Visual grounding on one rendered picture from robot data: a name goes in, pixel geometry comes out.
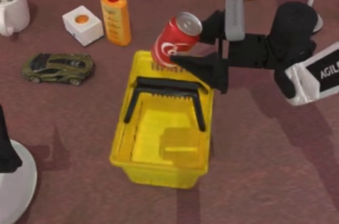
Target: can top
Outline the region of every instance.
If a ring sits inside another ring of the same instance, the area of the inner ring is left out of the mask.
[[[175,17],[177,27],[188,36],[198,36],[202,32],[201,21],[189,12],[181,12]]]

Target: orange circle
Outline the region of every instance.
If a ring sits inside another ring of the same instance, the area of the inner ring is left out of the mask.
[[[78,24],[87,23],[90,18],[87,15],[79,15],[75,18],[75,22]]]

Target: table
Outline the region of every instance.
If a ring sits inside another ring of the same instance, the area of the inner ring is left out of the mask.
[[[61,15],[85,5],[101,17],[100,0],[30,0],[33,20],[14,38],[0,38],[1,104],[11,138],[33,153],[35,199],[18,224],[337,224],[339,223],[339,97],[291,107],[270,71],[230,69],[227,95],[216,96],[209,173],[192,190],[130,183],[109,163],[132,56],[149,49],[179,11],[201,19],[225,0],[128,0],[133,41],[105,38],[83,48]],[[268,33],[279,3],[246,2],[248,33]],[[317,50],[338,40],[338,0],[317,0],[325,26]],[[195,53],[214,47],[200,44]],[[96,63],[81,87],[34,85],[21,78],[36,52],[87,52]]]

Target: green toy car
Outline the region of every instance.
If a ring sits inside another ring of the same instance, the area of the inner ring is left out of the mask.
[[[23,65],[22,76],[36,84],[60,82],[79,86],[93,68],[93,60],[87,54],[39,53]]]

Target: sunscreen bottle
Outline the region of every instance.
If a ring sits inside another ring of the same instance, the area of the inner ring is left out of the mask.
[[[101,0],[106,37],[119,46],[131,42],[127,0]]]

